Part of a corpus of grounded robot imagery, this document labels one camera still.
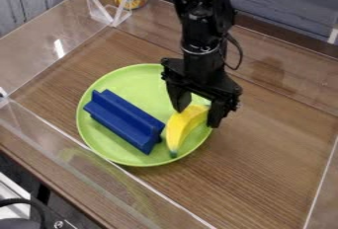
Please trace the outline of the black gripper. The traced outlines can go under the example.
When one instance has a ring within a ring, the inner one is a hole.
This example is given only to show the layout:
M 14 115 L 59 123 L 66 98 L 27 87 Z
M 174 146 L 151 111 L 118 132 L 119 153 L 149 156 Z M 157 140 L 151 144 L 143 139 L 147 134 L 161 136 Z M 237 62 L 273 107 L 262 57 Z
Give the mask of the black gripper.
M 205 61 L 163 58 L 162 78 L 167 83 L 173 108 L 181 113 L 191 103 L 191 93 L 211 101 L 207 126 L 218 128 L 230 111 L 235 111 L 242 88 L 225 72 L 225 65 Z

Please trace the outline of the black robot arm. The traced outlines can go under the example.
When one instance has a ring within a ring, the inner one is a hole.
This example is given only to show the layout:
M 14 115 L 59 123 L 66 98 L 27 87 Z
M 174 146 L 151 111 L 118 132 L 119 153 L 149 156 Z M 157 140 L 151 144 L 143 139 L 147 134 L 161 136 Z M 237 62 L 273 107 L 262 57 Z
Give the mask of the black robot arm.
M 226 70 L 227 45 L 238 41 L 230 35 L 235 10 L 230 0 L 171 0 L 182 26 L 181 49 L 183 58 L 163 58 L 162 78 L 167 83 L 169 98 L 182 112 L 191 96 L 211 102 L 207 125 L 218 127 L 223 117 L 238 109 L 243 93 L 241 85 Z

